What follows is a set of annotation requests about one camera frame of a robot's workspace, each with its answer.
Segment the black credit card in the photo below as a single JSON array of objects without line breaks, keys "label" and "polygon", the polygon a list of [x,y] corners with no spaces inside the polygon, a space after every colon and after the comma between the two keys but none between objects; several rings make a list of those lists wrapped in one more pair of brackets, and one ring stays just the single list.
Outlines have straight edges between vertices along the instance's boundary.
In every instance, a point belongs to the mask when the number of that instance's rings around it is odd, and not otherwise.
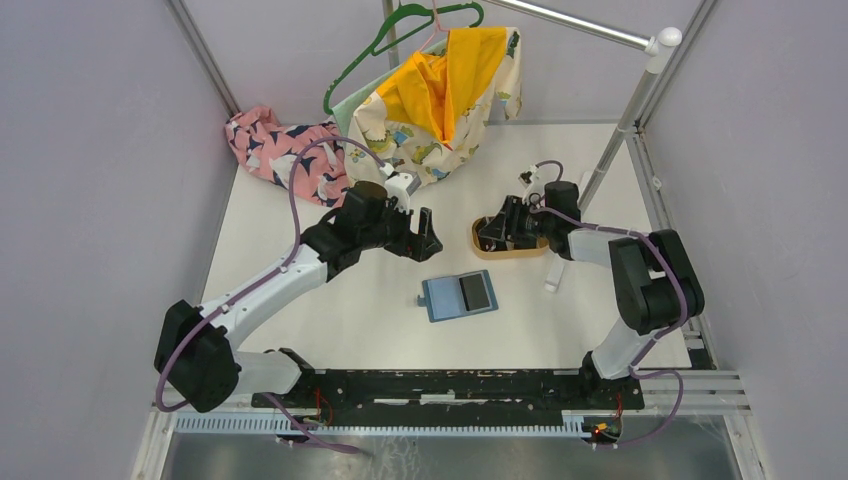
[{"label": "black credit card", "polygon": [[487,310],[492,307],[488,283],[484,272],[473,273],[460,277],[459,285],[467,312]]}]

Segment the teal card holder wallet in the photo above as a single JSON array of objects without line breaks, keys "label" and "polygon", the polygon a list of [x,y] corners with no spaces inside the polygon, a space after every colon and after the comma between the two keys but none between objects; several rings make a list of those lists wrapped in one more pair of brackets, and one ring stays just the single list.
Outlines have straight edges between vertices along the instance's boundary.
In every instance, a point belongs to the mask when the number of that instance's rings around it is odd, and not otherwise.
[{"label": "teal card holder wallet", "polygon": [[[467,312],[459,285],[459,278],[465,275],[484,272],[488,283],[492,307],[487,310]],[[416,297],[416,305],[427,310],[431,323],[454,320],[468,316],[497,311],[499,304],[488,270],[477,270],[459,275],[442,276],[423,280],[422,292]]]}]

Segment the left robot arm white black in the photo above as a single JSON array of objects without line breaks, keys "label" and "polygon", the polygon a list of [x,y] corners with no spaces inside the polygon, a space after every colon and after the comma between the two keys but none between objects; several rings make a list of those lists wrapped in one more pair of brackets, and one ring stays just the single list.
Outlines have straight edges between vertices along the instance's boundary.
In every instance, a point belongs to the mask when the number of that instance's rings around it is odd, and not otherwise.
[{"label": "left robot arm white black", "polygon": [[210,412],[233,395],[277,394],[290,407],[306,405],[313,379],[293,355],[242,352],[240,345],[287,305],[354,266],[363,252],[382,249],[425,262],[443,249],[433,212],[403,207],[398,192],[363,181],[341,207],[300,233],[287,253],[243,285],[202,305],[180,300],[168,308],[154,368],[155,402],[164,412],[190,406]]}]

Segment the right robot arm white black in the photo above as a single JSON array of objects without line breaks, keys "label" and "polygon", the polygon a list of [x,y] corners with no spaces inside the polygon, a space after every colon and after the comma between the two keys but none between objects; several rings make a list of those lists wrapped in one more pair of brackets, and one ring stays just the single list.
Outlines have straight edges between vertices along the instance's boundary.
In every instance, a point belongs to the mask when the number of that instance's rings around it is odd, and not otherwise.
[{"label": "right robot arm white black", "polygon": [[705,295],[680,235],[586,223],[579,188],[569,181],[547,183],[527,199],[510,195],[477,232],[492,242],[528,246],[543,239],[560,258],[610,270],[619,317],[590,351],[577,382],[580,400],[602,408],[618,393],[616,380],[634,376],[663,337],[700,315]]}]

